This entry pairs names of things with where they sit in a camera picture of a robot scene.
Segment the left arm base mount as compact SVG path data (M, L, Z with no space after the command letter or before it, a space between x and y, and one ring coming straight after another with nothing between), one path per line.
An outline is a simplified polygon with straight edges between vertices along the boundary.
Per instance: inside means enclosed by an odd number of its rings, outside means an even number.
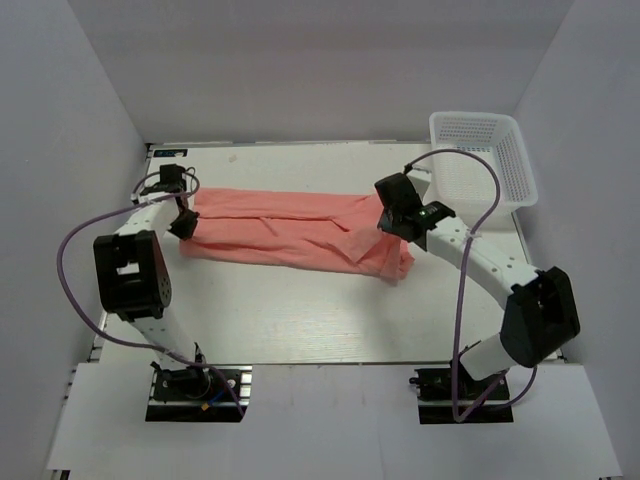
M222 380L210 369L154 370L145 414L147 423L239 423L249 405L251 366L222 368Z

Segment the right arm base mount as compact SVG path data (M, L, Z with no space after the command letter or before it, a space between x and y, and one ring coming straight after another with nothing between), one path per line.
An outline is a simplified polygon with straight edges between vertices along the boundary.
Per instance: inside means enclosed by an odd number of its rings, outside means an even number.
M500 407L510 400L507 381L499 374L482 381L466 379L459 374L458 408L459 415L470 407L494 381L497 386L484 402L475 408L464 420L471 424L507 424L514 421L511 407ZM418 415L421 425L453 425L453 400L451 396L452 375L449 367L429 367L416 369L408 380L417 396Z

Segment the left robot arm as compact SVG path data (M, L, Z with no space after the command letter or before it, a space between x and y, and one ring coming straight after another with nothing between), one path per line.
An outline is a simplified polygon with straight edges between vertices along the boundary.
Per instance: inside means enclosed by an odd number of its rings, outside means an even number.
M111 235L96 238L94 260L103 308L134 327L161 350L152 364L159 379L199 399L211 387L211 374L196 363L203 355L170 310L172 285L161 248L167 233L190 239L198 214L189 208L188 171L163 165L159 180L134 194L140 207Z

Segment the pink t shirt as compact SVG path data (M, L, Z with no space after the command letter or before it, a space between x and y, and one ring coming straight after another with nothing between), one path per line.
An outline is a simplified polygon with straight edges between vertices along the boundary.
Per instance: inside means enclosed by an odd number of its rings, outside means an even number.
M396 283L409 274L408 244L377 228L375 194L204 188L188 258L373 276Z

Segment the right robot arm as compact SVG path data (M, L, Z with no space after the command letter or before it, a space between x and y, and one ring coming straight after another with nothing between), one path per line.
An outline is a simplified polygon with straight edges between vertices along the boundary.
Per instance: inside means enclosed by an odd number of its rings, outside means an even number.
M498 333L460 355L451 374L453 390L472 399L488 377L516 365L532 368L581 330L571 281L558 267L546 271L519 262L471 229L444 204L427 205L407 175L375 183L383 206L378 227L458 267L503 309Z

